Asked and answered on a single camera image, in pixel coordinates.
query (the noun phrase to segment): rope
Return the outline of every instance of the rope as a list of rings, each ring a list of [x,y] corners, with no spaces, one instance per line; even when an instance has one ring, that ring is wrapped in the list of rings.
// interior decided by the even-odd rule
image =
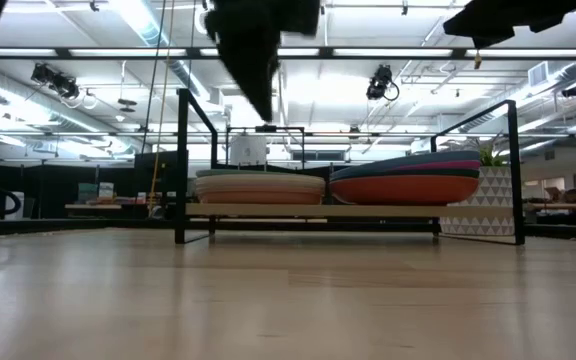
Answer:
[[[176,0],[172,0],[172,8],[173,9],[175,8],[175,2],[176,2]],[[171,34],[173,31],[174,24],[175,24],[175,12],[174,12],[174,10],[171,10],[171,14],[170,14],[170,33]],[[148,199],[148,214],[149,215],[152,214],[153,200],[155,197],[155,183],[157,181],[157,172],[159,170],[159,152],[161,150],[160,149],[161,130],[163,128],[164,110],[166,108],[166,91],[168,90],[168,73],[169,73],[168,68],[170,67],[170,48],[171,48],[171,42],[168,41],[168,51],[166,53],[166,68],[165,68],[165,75],[164,75],[164,91],[163,91],[163,96],[161,99],[161,111],[159,114],[159,133],[157,134],[157,152],[155,153],[155,170],[152,173],[152,182],[150,184],[150,194],[149,194],[149,199]]]

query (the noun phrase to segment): cable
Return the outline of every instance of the cable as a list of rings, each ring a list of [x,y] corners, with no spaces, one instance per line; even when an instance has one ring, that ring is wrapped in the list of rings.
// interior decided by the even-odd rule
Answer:
[[[62,97],[59,97],[59,101],[61,101],[61,103],[64,104],[64,105],[66,105],[66,107],[69,108],[69,109],[76,109],[76,108],[80,107],[81,104],[84,103],[84,99],[85,99],[85,98],[86,98],[86,97],[84,96],[84,97],[81,99],[81,101],[79,101],[79,103],[78,103],[77,105],[70,105],[70,104],[68,104],[68,103],[64,100],[64,98],[62,98]]]
[[[161,11],[161,20],[159,21],[159,35],[157,36],[157,55],[159,55],[159,51],[161,50],[161,39],[164,33],[164,14],[166,13],[166,3],[168,2],[168,0],[164,0],[163,2],[163,8],[164,10]],[[150,81],[150,96],[148,96],[148,107],[146,109],[146,126],[144,127],[144,141],[141,143],[141,154],[144,153],[144,150],[146,150],[146,136],[148,135],[148,125],[150,125],[150,110],[151,110],[151,106],[152,106],[152,98],[153,98],[153,94],[155,92],[155,79],[157,76],[157,63],[158,61],[155,61],[155,64],[153,66],[153,70],[152,70],[152,79]]]
[[[172,0],[172,7],[175,7],[175,2],[176,0]],[[174,11],[171,11],[170,14],[170,32],[172,33],[172,29],[173,26],[175,25],[175,13]],[[168,68],[169,68],[169,64],[170,64],[170,42],[168,43],[168,51],[166,53],[166,71],[164,74],[164,95],[163,98],[161,99],[161,111],[159,114],[159,133],[157,134],[157,152],[155,153],[155,169],[152,173],[152,182],[150,183],[150,194],[148,196],[148,215],[152,216],[153,212],[153,198],[155,196],[155,184],[157,182],[157,172],[159,170],[159,147],[161,146],[161,130],[163,128],[163,124],[164,124],[164,111],[166,109],[166,90],[168,89]]]
[[[159,35],[157,35],[157,55],[159,55],[159,50],[161,49],[161,39],[162,39],[162,35],[164,32],[164,15],[166,14],[166,3],[168,1],[167,0],[163,0],[163,6],[162,6],[162,10],[161,10],[161,20],[159,21]],[[146,150],[146,138],[148,136],[148,125],[150,124],[150,109],[151,109],[151,105],[152,105],[152,95],[155,91],[155,79],[157,76],[157,63],[158,61],[155,60],[153,69],[152,69],[152,79],[150,80],[150,94],[148,96],[148,107],[146,108],[146,125],[144,126],[144,140],[141,143],[141,152],[139,153],[140,155],[144,154],[144,151]],[[126,69],[126,62],[124,61],[121,65],[121,71],[122,71],[122,79],[124,78],[125,75],[125,69]],[[122,80],[122,85],[120,88],[120,97],[123,95],[123,80]],[[137,172],[135,171],[135,175],[133,176],[133,182],[135,184],[135,204],[137,204],[137,200],[139,198],[139,190],[137,187]],[[135,217],[137,211],[137,207],[134,206],[132,209],[132,214],[133,217]]]
[[[395,89],[397,89],[397,96],[395,96],[394,98],[390,99],[390,98],[388,98],[388,97],[386,96],[386,94],[384,94],[384,99],[386,99],[386,100],[388,100],[388,101],[390,101],[390,102],[393,102],[393,101],[399,99],[399,95],[401,94],[401,92],[399,91],[399,86],[397,86],[397,84],[395,84],[393,81],[391,81],[390,84],[391,84],[392,86],[394,86]]]
[[[25,99],[24,102],[28,101],[31,97],[33,97],[37,92],[39,92],[39,90],[41,90],[41,88],[43,88],[44,86],[46,86],[47,83],[43,83],[41,85],[39,85],[35,91],[33,91],[30,95],[28,95]]]

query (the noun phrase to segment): ceiling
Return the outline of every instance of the ceiling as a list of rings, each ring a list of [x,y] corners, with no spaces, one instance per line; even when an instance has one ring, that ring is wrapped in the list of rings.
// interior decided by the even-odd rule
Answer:
[[[123,3],[129,6],[138,1],[125,0]],[[145,46],[125,16],[113,7],[116,2],[97,1],[100,11],[93,12],[88,8],[88,1],[9,0],[0,20],[0,47]],[[470,39],[446,35],[441,26],[467,2],[409,0],[411,9],[407,16],[402,16],[401,1],[327,0],[326,14],[320,19],[317,36],[307,39],[285,35],[283,46],[472,47]],[[165,3],[170,8],[172,0]],[[179,0],[175,2],[175,10],[165,10],[165,29],[176,46],[212,47],[214,44],[200,32],[201,26],[193,25],[196,19],[202,19],[197,15],[202,12],[201,1],[197,1],[198,10],[193,4],[193,1]],[[159,19],[164,1],[152,0],[150,5]],[[174,24],[173,30],[169,31],[171,16]],[[513,39],[497,47],[576,47],[576,13],[567,15],[562,25],[542,33],[533,34],[525,28],[516,29],[516,33]],[[36,84],[30,80],[30,75],[35,63],[0,60],[0,74],[34,89]],[[163,62],[129,61],[123,89],[122,63],[119,61],[55,60],[47,63],[76,77],[79,86],[98,99],[94,108],[79,106],[77,111],[119,131],[135,131],[146,124],[151,99],[149,86],[154,78],[155,96],[150,102],[149,125],[157,130],[162,119],[167,124],[164,130],[176,130],[175,89],[183,84],[172,71],[167,72]],[[475,70],[471,61],[285,60],[282,64],[282,99],[287,116],[283,120],[285,124],[305,126],[313,131],[348,131],[351,125],[362,125],[362,130],[373,132],[436,132],[527,81],[527,71],[538,63],[484,61],[481,68]],[[368,79],[380,64],[390,65],[394,74],[402,71],[396,80],[401,88],[400,98],[388,107],[382,106],[385,102],[368,101],[365,96]],[[224,95],[220,106],[202,102],[205,110],[220,112],[211,116],[218,130],[225,128],[228,116],[223,115],[223,111],[226,107],[232,109],[230,121],[233,124],[261,124],[218,60],[194,60],[187,65],[206,89],[217,89]],[[274,85],[278,88],[277,79]],[[38,91],[58,99],[48,89]],[[121,113],[119,108],[122,106],[117,103],[120,97],[136,101],[136,111]],[[90,105],[91,99],[88,98],[85,104]],[[519,110],[520,125],[576,102],[576,99],[561,99],[555,104],[550,93],[532,100]],[[119,122],[117,115],[125,116],[125,119]],[[191,114],[190,123],[189,131],[206,131],[197,116]],[[503,126],[503,121],[498,121],[498,126],[489,126],[489,131],[497,132]],[[562,124],[553,121],[539,130],[548,131],[549,126],[551,131],[557,131]],[[410,143],[412,140],[385,139],[384,143]],[[149,140],[150,143],[155,141],[155,138]],[[174,142],[175,139],[163,141]],[[199,137],[190,141],[204,142]]]

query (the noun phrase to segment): air duct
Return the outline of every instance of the air duct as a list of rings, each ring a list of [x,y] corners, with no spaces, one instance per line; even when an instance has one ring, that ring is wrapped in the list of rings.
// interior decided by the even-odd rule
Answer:
[[[157,47],[161,31],[161,47],[174,47],[170,34],[161,29],[159,21],[148,0],[109,0],[109,3],[119,12],[124,21],[139,35],[141,40],[150,47]],[[168,61],[170,71],[181,80],[182,84],[198,98],[208,99],[210,94],[206,88],[190,73],[188,66],[181,60]]]
[[[554,63],[550,63],[550,69],[553,69],[553,66],[556,66]],[[475,114],[478,114],[490,107],[504,101],[507,99],[517,101],[518,107],[525,106],[532,100],[536,99],[536,95],[542,94],[546,91],[555,92],[560,91],[568,86],[574,84],[576,82],[576,62],[572,64],[568,64],[566,66],[560,66],[559,70],[551,71],[552,80],[549,81],[550,86],[544,88],[543,86],[530,86],[528,80],[523,81],[518,86],[503,92],[502,94],[490,99],[485,104],[481,105],[480,107],[474,109],[473,111],[465,114],[463,119],[467,119]],[[503,116],[503,108],[499,111],[493,111],[487,115],[480,117],[477,120],[471,121],[470,123],[462,126],[459,128],[459,132],[467,133],[468,131],[483,125],[491,120],[498,119],[499,117]]]
[[[0,97],[6,98],[9,102],[13,103],[13,97],[21,100],[28,99],[21,101],[20,104],[12,104],[13,106],[20,105],[20,111],[24,113],[24,116],[34,115],[55,122],[74,124],[85,131],[90,131],[91,135],[94,135],[95,132],[117,131],[117,129],[102,121],[94,119],[78,110],[70,109],[59,101],[40,92],[36,92],[34,89],[31,89],[9,77],[5,77],[2,74],[0,74]],[[125,138],[122,139],[122,142],[127,146],[134,146],[141,149],[141,143],[135,139]]]

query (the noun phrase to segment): spotlight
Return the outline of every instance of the spotlight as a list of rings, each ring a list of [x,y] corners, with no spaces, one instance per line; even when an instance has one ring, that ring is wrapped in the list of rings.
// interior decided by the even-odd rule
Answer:
[[[391,99],[386,97],[386,91],[388,91],[390,85],[397,89],[397,96]],[[397,100],[399,97],[399,87],[392,81],[390,65],[379,65],[379,68],[375,71],[375,76],[370,78],[366,97],[368,100],[379,100],[381,98],[385,98],[389,101]]]
[[[79,97],[77,79],[53,71],[46,64],[36,64],[30,79],[41,86],[48,85],[50,90],[64,99],[73,100]]]
[[[565,98],[576,96],[576,86],[563,90],[561,95]]]
[[[348,131],[349,133],[360,133],[361,130],[359,130],[359,126],[357,125],[352,125],[350,126],[350,130]],[[349,140],[359,140],[359,136],[348,136]]]

